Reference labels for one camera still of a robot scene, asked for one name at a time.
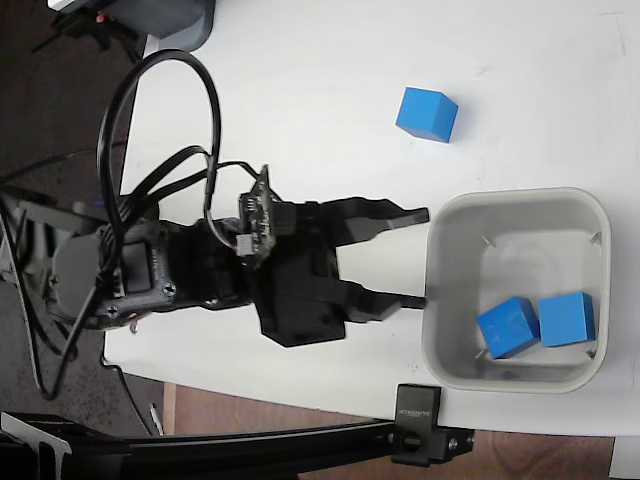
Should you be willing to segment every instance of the white bin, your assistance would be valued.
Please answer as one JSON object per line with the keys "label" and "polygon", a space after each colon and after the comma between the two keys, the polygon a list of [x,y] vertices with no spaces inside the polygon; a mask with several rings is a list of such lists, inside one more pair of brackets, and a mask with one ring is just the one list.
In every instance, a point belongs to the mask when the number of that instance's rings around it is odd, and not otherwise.
{"label": "white bin", "polygon": [[[604,360],[609,326],[611,226],[602,205],[577,188],[474,193],[435,217],[427,249],[428,305],[422,348],[443,385],[464,390],[564,393]],[[540,343],[495,360],[478,316],[514,296],[593,298],[596,340]]]}

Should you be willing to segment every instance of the metal bracket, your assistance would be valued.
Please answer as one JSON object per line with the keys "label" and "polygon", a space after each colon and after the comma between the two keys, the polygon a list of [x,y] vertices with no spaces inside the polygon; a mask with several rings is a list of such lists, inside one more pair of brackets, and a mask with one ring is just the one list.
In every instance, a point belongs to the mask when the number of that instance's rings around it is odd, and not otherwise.
{"label": "metal bracket", "polygon": [[428,467],[473,450],[475,431],[438,426],[440,387],[398,385],[391,461]]}

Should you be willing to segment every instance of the bolt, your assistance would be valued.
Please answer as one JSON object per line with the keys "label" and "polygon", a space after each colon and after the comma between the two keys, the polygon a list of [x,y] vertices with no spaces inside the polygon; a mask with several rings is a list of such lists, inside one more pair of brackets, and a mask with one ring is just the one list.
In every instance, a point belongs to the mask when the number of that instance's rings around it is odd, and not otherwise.
{"label": "bolt", "polygon": [[171,282],[167,282],[164,284],[164,287],[162,287],[162,293],[168,297],[173,297],[176,294],[176,286]]}
{"label": "bolt", "polygon": [[118,314],[118,307],[116,307],[115,305],[109,305],[107,307],[107,316],[109,318],[115,318],[117,314]]}

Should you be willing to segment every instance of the blue block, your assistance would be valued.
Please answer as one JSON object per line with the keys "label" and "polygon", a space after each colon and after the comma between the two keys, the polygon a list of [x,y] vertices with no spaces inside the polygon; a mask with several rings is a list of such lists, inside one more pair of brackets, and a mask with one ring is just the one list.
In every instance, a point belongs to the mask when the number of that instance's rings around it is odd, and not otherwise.
{"label": "blue block", "polygon": [[540,300],[540,333],[545,347],[595,340],[591,295],[572,293]]}
{"label": "blue block", "polygon": [[531,302],[514,297],[478,318],[493,358],[509,358],[540,340],[540,325]]}
{"label": "blue block", "polygon": [[457,113],[443,93],[407,87],[396,125],[414,137],[449,143]]}

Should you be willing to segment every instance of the white table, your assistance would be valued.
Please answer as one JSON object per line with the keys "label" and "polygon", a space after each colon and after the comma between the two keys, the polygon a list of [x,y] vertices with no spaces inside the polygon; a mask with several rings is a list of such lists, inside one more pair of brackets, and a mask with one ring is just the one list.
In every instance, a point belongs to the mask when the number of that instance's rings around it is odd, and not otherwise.
{"label": "white table", "polygon": [[[219,89],[223,159],[271,166],[293,201],[364,196],[434,215],[465,192],[576,186],[613,229],[607,357],[565,395],[444,392],[440,422],[489,430],[640,435],[640,4],[595,0],[219,0],[196,52]],[[394,126],[405,86],[460,105],[452,143]],[[204,89],[186,66],[150,71],[136,95],[124,171],[130,191],[183,146],[206,145]],[[193,159],[172,179],[200,169]],[[251,185],[219,179],[215,213],[235,215]],[[162,203],[201,214],[202,186]],[[428,226],[340,249],[342,276],[372,289],[424,291]],[[422,359],[420,312],[349,325],[345,341],[284,349],[253,307],[157,314],[109,332],[126,372],[260,400],[393,418],[399,383],[436,384]]]}

